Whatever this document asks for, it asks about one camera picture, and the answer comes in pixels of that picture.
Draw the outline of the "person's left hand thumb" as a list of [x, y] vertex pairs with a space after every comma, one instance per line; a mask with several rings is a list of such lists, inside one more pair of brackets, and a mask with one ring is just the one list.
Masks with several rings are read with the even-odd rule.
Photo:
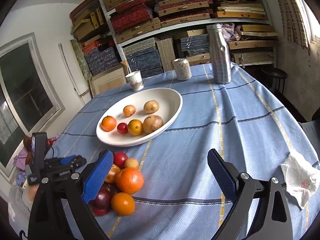
[[38, 188], [39, 188], [39, 184], [28, 186], [27, 194], [30, 202], [34, 201]]

